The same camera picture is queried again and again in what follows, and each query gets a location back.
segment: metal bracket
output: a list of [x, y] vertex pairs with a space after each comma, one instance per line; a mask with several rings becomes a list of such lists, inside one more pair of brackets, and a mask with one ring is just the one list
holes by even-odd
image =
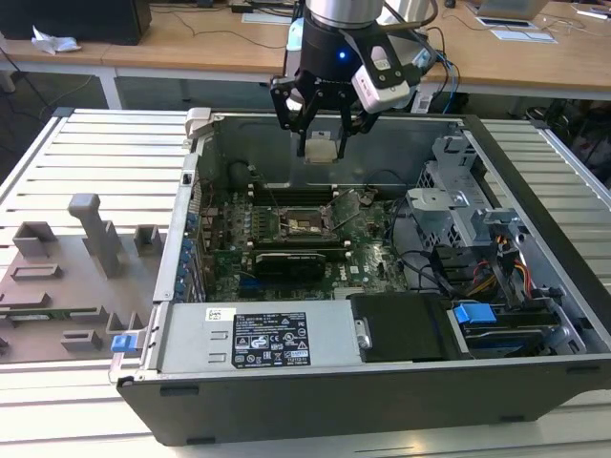
[[437, 160], [442, 160], [445, 167], [468, 167], [474, 164], [477, 154], [471, 142], [464, 135], [439, 137], [432, 145]]
[[469, 203], [459, 191], [445, 191], [438, 188], [415, 188], [408, 191], [411, 206], [423, 212], [447, 212]]
[[520, 222], [520, 217], [513, 209], [475, 210], [471, 217], [471, 224], [475, 229], [474, 239], [478, 241], [489, 240], [489, 226], [496, 224], [506, 226], [512, 222]]

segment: paper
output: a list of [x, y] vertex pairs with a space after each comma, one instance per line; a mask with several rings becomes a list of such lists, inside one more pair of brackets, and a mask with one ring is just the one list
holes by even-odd
[[37, 30], [36, 27], [32, 27], [32, 29], [34, 31], [32, 44], [42, 52], [55, 55], [56, 52], [79, 51], [81, 49], [76, 40], [70, 36], [57, 38]]
[[242, 22], [244, 24], [277, 24], [287, 26], [290, 24], [291, 18], [290, 16], [275, 16], [263, 12], [245, 12], [242, 15]]
[[558, 43], [549, 33], [533, 31], [491, 31], [499, 40], [530, 43]]

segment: warning label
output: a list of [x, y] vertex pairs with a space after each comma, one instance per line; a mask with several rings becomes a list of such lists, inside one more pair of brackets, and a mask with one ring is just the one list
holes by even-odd
[[233, 337], [237, 369], [310, 365], [305, 313], [236, 315]]

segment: blue plastic tab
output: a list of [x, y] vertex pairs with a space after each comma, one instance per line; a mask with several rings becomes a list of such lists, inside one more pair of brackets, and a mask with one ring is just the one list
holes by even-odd
[[459, 323], [496, 323], [495, 312], [489, 303], [462, 302], [453, 311]]
[[111, 351], [115, 353], [131, 353], [137, 351], [136, 348], [137, 337], [122, 334], [120, 336], [114, 336], [113, 342], [111, 343]]

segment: yellow wire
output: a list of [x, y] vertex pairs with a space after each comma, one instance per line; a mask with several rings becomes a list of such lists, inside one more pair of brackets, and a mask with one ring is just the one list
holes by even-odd
[[481, 291], [483, 291], [484, 289], [486, 289], [488, 286], [492, 285], [494, 282], [496, 282], [496, 277], [492, 276], [489, 279], [487, 279], [486, 281], [484, 281], [483, 283], [481, 283], [476, 289], [474, 289], [471, 293], [469, 293], [467, 295], [467, 297], [471, 297], [474, 294], [480, 293]]

